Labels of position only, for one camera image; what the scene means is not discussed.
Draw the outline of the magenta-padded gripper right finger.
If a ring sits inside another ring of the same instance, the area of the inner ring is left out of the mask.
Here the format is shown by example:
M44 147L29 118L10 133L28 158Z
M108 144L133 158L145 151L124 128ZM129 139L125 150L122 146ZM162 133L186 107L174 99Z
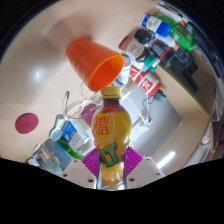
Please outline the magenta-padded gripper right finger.
M140 155L129 147L124 157L124 188L134 189L164 177L151 157Z

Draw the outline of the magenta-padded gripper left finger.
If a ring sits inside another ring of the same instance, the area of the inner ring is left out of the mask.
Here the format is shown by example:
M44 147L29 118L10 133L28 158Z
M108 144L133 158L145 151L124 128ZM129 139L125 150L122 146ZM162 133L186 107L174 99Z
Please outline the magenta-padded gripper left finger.
M93 149L83 158L72 160L61 177L84 188L99 189L101 166L98 151Z

